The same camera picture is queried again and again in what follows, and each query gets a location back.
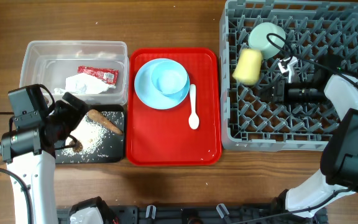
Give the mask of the white napkin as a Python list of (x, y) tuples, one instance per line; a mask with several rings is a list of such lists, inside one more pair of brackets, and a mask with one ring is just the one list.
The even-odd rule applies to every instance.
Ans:
[(100, 94), (115, 89), (114, 85), (107, 84), (102, 80), (88, 75), (86, 73), (79, 73), (77, 75), (66, 78), (65, 88), (55, 88), (55, 94), (64, 94), (70, 92), (72, 94)]

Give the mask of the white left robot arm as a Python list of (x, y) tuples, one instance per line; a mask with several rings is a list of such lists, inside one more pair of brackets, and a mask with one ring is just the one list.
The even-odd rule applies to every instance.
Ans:
[(55, 152), (78, 126), (89, 106), (71, 93), (47, 106), (40, 90), (9, 93), (15, 129), (2, 135), (0, 155), (13, 174), (17, 223), (57, 223)]

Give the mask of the light blue bowl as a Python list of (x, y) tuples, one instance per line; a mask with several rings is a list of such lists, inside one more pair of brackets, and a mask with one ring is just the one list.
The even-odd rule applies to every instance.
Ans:
[(188, 73), (184, 66), (167, 58), (158, 61), (151, 71), (154, 88), (163, 95), (174, 95), (184, 89)]

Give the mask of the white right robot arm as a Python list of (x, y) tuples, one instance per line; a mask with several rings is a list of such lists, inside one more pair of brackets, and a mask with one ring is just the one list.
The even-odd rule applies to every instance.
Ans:
[(339, 56), (326, 55), (314, 62), (310, 81), (297, 83), (293, 66), (298, 60), (294, 56), (280, 60), (278, 66), (288, 80), (264, 88), (262, 96), (305, 101), (319, 93), (333, 104), (340, 123), (324, 148), (320, 168), (301, 185), (274, 198), (271, 213), (311, 218), (335, 200), (358, 193), (358, 75), (339, 68)]

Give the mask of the mint green bowl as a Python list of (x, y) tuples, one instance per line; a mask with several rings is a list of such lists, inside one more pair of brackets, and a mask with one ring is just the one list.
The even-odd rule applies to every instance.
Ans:
[(277, 34), (286, 39), (284, 29), (270, 22), (263, 22), (255, 26), (248, 38), (249, 47), (261, 51), (264, 59), (272, 58), (280, 51), (268, 41), (267, 35), (269, 33)]

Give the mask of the red ketchup sachet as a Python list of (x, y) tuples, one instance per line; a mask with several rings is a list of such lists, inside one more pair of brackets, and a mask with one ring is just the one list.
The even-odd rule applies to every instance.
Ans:
[(107, 83), (108, 85), (116, 85), (119, 71), (110, 68), (94, 68), (87, 66), (79, 66), (77, 69), (78, 73), (85, 73), (96, 77), (99, 80)]

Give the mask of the yellow plastic cup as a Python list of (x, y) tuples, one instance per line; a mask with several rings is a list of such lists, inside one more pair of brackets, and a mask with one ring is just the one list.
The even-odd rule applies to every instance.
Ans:
[(232, 77), (244, 85), (255, 85), (260, 78), (263, 56), (255, 49), (242, 49)]

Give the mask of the brown meat scrap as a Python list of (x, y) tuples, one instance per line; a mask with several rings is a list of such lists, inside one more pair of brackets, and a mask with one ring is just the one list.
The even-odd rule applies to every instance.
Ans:
[(83, 150), (83, 146), (81, 144), (80, 141), (70, 141), (69, 143), (69, 146), (71, 146), (71, 150), (74, 152), (74, 153), (79, 153)]

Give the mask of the white plastic spoon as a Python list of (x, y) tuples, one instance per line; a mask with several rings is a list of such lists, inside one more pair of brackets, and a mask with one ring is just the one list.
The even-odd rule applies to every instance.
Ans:
[(200, 119), (196, 114), (196, 85), (191, 84), (189, 89), (190, 103), (191, 103), (191, 114), (188, 122), (191, 129), (197, 129), (200, 125)]

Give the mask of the white rice pile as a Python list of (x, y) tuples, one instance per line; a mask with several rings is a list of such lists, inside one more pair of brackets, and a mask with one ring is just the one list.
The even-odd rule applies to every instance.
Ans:
[[(124, 132), (124, 113), (122, 111), (100, 112), (110, 122)], [(122, 154), (124, 134), (118, 135), (89, 119), (88, 114), (80, 121), (77, 128), (71, 132), (81, 142), (83, 150), (74, 153), (71, 148), (58, 152), (59, 158), (66, 157), (71, 162), (91, 162), (99, 159), (112, 158), (112, 153)], [(67, 138), (65, 146), (69, 145), (71, 138)]]

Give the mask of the light blue plate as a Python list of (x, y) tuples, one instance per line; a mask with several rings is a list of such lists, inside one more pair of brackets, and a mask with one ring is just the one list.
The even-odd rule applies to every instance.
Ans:
[(178, 106), (187, 96), (190, 89), (190, 78), (179, 93), (163, 95), (157, 91), (151, 82), (151, 71), (162, 58), (151, 60), (141, 66), (135, 76), (135, 92), (143, 104), (157, 110), (167, 110)]

